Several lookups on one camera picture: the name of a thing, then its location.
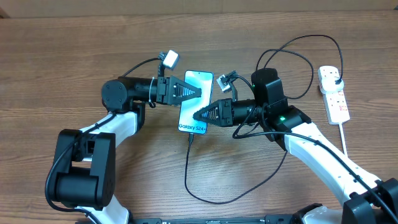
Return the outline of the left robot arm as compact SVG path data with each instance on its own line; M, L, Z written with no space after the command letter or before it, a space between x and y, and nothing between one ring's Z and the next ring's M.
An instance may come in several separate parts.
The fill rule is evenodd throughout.
M116 148L136 134L146 104L179 105L205 93L176 77L118 77L101 89L108 114L83 129L64 129L57 139L45 183L47 203L61 212L80 212L93 223L129 223L131 213L114 195Z

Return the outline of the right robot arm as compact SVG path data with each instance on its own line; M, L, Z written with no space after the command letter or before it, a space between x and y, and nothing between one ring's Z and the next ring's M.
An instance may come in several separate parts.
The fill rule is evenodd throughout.
M195 120L220 127L259 123L261 136L297 157L332 191L342 208L313 203L291 223L397 223L397 179L382 181L347 158L298 108L288 104L274 68L251 75L254 99L218 100L194 113Z

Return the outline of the blue Galaxy smartphone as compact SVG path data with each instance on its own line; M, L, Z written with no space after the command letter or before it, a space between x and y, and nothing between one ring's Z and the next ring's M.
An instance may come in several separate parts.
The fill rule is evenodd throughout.
M187 70L184 81L201 89L201 97L183 101L180 107L178 130L186 133L205 134L207 124L193 119L193 114L211 102L214 74L212 72Z

